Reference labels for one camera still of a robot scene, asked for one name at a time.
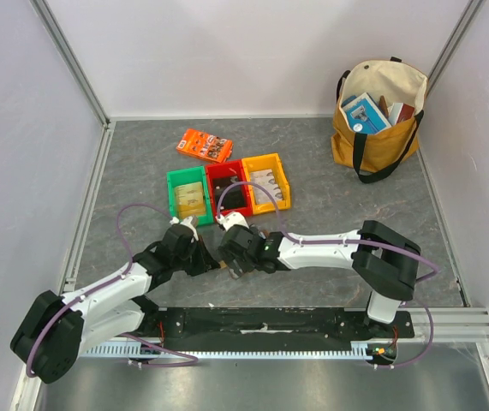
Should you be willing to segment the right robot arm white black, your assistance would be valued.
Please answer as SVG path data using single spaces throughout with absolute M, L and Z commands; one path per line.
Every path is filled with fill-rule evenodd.
M 246 221 L 220 224 L 218 251 L 231 273 L 274 273 L 304 268 L 335 268 L 356 272 L 372 289 L 364 331 L 381 337 L 393 326 L 397 309 L 411 301 L 420 263 L 420 248 L 382 223 L 367 220 L 358 230 L 336 235 L 262 234 Z

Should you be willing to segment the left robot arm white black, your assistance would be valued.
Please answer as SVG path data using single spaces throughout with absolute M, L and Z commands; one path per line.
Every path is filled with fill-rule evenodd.
M 38 295 L 9 347 L 25 363 L 29 377 L 51 384 L 81 354 L 112 337 L 154 333 L 158 307 L 146 295 L 174 273 L 195 277 L 219 266 L 196 230 L 176 223 L 109 276 L 64 295 L 51 290 Z

